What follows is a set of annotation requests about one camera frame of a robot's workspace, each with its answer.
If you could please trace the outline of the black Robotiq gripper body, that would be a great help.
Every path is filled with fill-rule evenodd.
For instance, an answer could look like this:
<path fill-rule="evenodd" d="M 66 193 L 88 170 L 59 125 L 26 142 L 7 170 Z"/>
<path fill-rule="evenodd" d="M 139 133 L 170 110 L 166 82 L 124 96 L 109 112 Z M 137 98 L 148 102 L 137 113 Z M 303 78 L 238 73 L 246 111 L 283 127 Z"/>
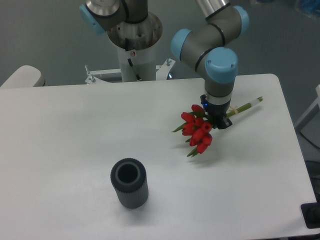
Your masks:
<path fill-rule="evenodd" d="M 227 103 L 221 105 L 215 105 L 209 102 L 209 99 L 206 97 L 205 94 L 200 96 L 200 102 L 207 112 L 209 120 L 211 121 L 212 125 L 216 125 L 216 120 L 221 117 L 227 118 L 227 110 L 230 106 L 230 100 Z"/>

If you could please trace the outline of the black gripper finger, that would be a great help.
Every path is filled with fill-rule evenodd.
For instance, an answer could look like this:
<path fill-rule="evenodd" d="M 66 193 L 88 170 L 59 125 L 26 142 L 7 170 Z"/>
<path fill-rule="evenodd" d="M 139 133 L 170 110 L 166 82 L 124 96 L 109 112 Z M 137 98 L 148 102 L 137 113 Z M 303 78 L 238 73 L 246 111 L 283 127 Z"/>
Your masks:
<path fill-rule="evenodd" d="M 219 130 L 224 130 L 224 129 L 227 129 L 229 128 L 230 126 L 232 126 L 233 123 L 232 121 L 227 118 L 227 117 L 219 117 L 217 120 L 216 120 L 216 127 L 219 129 Z"/>

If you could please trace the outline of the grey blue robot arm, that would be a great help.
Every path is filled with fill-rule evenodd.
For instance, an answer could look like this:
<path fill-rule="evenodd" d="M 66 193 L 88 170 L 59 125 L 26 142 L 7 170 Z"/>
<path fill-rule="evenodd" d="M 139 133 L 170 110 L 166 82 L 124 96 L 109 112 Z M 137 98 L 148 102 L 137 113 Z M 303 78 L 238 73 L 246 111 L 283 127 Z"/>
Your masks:
<path fill-rule="evenodd" d="M 198 32 L 187 28 L 172 38 L 170 50 L 204 79 L 201 104 L 217 129 L 232 125 L 227 118 L 238 57 L 226 44 L 249 27 L 248 13 L 228 0 L 199 0 L 206 25 Z M 86 24 L 97 34 L 107 34 L 117 49 L 124 82 L 156 79 L 155 47 L 163 34 L 160 19 L 146 0 L 87 0 L 79 8 Z"/>

